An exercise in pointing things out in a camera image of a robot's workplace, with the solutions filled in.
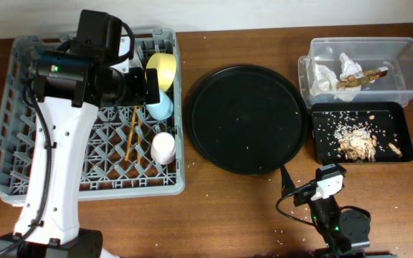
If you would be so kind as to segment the brown foil snack wrapper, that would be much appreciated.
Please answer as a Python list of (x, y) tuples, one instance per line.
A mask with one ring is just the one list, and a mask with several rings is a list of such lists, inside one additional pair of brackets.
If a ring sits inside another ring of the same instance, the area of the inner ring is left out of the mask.
[(372, 70), (367, 70), (363, 72), (358, 72), (353, 75), (349, 75), (346, 77), (346, 79), (341, 80), (337, 84), (337, 88), (352, 88), (352, 87), (358, 87), (362, 86), (365, 84), (368, 84), (372, 81), (375, 81), (381, 77), (385, 77), (388, 72), (387, 67), (379, 67), (376, 69)]

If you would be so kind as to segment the wooden chopstick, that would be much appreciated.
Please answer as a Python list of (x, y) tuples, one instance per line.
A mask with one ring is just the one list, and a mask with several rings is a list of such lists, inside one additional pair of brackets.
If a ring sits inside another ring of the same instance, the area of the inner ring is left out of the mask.
[(141, 147), (141, 138), (140, 138), (139, 130), (141, 129), (141, 121), (140, 121), (139, 118), (138, 118), (137, 125), (138, 125), (138, 129), (137, 129), (136, 134), (137, 134), (138, 149), (136, 148), (136, 153), (137, 153), (137, 164), (140, 165), (141, 164), (141, 155), (140, 155), (140, 152), (139, 152), (139, 148)]
[(130, 121), (130, 132), (128, 134), (128, 142), (127, 142), (127, 148), (125, 152), (125, 161), (129, 160), (129, 155), (130, 155), (130, 148), (132, 146), (132, 137), (133, 137), (133, 132), (134, 132), (134, 127), (135, 127), (135, 122), (136, 122), (136, 117), (137, 117), (137, 111), (138, 111), (138, 106), (135, 106), (132, 112), (132, 118)]

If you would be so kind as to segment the pink plastic cup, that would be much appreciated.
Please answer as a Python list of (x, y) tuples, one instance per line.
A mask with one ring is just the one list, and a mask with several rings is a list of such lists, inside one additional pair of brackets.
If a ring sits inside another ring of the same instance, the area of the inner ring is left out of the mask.
[(151, 157), (161, 164), (168, 165), (174, 161), (176, 155), (175, 138), (167, 132), (158, 133), (151, 143)]

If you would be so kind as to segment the white napkin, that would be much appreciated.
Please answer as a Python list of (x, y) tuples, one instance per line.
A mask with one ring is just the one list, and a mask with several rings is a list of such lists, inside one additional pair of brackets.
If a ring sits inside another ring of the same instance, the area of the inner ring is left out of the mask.
[(361, 86), (356, 87), (340, 87), (339, 83), (347, 79), (348, 76), (363, 72), (361, 65), (351, 60), (345, 53), (339, 56), (341, 63), (342, 74), (337, 78), (336, 73), (322, 64), (315, 65), (315, 81), (308, 87), (303, 87), (300, 82), (300, 90), (304, 100), (309, 103), (314, 103), (317, 97), (321, 95), (330, 95), (334, 100), (342, 100), (344, 102), (352, 101), (358, 92), (361, 91)]

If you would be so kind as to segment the food leftovers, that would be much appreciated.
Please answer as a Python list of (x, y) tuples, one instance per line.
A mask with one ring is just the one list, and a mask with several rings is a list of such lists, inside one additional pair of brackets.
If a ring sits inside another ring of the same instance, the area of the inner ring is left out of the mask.
[(329, 112), (327, 157), (338, 162), (373, 163), (402, 159), (398, 136), (391, 131), (393, 116), (386, 111)]

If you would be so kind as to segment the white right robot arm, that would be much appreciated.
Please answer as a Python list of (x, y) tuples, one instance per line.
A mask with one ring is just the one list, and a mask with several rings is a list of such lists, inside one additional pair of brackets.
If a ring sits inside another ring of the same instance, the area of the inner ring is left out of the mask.
[[(275, 207), (278, 213), (293, 221), (313, 227), (326, 247), (314, 251), (315, 257), (393, 257), (386, 252), (367, 253), (370, 247), (371, 214), (357, 206), (339, 206), (335, 195), (344, 187), (346, 169), (337, 163), (322, 166), (315, 178), (297, 187), (286, 167), (280, 168), (282, 196)], [(292, 197), (294, 206), (308, 205), (310, 221), (284, 212), (281, 203)]]

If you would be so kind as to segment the yellow plastic bowl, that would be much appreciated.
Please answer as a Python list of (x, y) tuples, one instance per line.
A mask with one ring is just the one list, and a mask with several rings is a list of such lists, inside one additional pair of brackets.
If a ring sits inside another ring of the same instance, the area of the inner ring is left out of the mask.
[(159, 89), (166, 92), (176, 76), (176, 57), (173, 54), (155, 53), (148, 60), (146, 68), (157, 71)]

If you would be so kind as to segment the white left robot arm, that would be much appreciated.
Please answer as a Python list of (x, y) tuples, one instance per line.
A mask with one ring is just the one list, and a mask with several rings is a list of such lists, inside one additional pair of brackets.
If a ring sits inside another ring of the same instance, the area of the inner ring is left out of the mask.
[(80, 177), (92, 126), (101, 108), (159, 102), (157, 72), (116, 65), (130, 27), (101, 11), (83, 10), (76, 36), (41, 53), (26, 81), (36, 114), (29, 189), (13, 232), (0, 236), (0, 257), (108, 257), (103, 234), (78, 219)]

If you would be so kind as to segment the light blue plastic cup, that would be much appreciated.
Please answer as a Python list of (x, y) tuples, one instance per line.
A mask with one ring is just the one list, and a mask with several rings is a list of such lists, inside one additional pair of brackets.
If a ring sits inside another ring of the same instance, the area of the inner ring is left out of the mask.
[(155, 120), (165, 120), (174, 112), (174, 103), (171, 98), (162, 90), (159, 90), (159, 102), (147, 104), (146, 109)]

